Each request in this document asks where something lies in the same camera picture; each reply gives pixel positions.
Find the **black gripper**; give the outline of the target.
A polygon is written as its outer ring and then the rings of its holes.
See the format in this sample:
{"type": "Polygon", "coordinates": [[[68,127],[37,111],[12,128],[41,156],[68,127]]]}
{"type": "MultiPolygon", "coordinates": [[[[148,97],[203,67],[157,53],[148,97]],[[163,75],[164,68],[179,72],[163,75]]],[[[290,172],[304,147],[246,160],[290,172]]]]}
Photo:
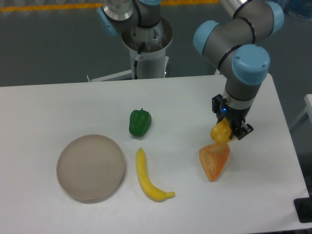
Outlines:
{"type": "Polygon", "coordinates": [[[250,108],[237,109],[229,105],[230,101],[218,94],[212,98],[212,112],[217,117],[217,124],[226,118],[230,123],[230,128],[235,130],[234,135],[238,140],[241,140],[246,135],[251,133],[254,128],[245,123],[247,113],[250,108]]]}

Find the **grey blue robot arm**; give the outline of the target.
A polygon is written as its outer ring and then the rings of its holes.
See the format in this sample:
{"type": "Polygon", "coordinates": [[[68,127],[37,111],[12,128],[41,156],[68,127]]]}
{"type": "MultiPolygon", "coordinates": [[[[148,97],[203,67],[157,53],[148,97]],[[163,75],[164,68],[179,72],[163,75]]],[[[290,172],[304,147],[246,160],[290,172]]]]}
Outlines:
{"type": "MultiPolygon", "coordinates": [[[[97,13],[111,35],[121,35],[129,50],[133,79],[165,76],[165,52],[172,41],[170,24],[160,15],[158,0],[105,0],[97,13]]],[[[224,92],[212,99],[217,120],[227,120],[230,139],[252,132],[246,116],[270,66],[268,52],[256,45],[280,30],[284,13],[275,2],[223,0],[232,20],[213,20],[195,31],[193,45],[225,78],[224,92]]]]}

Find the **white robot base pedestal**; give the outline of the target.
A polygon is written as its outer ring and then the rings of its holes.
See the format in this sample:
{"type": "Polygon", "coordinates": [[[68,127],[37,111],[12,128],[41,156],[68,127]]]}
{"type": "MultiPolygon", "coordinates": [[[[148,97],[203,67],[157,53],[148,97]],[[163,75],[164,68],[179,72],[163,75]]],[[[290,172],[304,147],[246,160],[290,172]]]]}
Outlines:
{"type": "Polygon", "coordinates": [[[172,27],[161,17],[151,28],[134,26],[121,34],[129,50],[130,70],[91,79],[91,82],[164,78],[169,57],[166,49],[173,38],[172,27]]]}

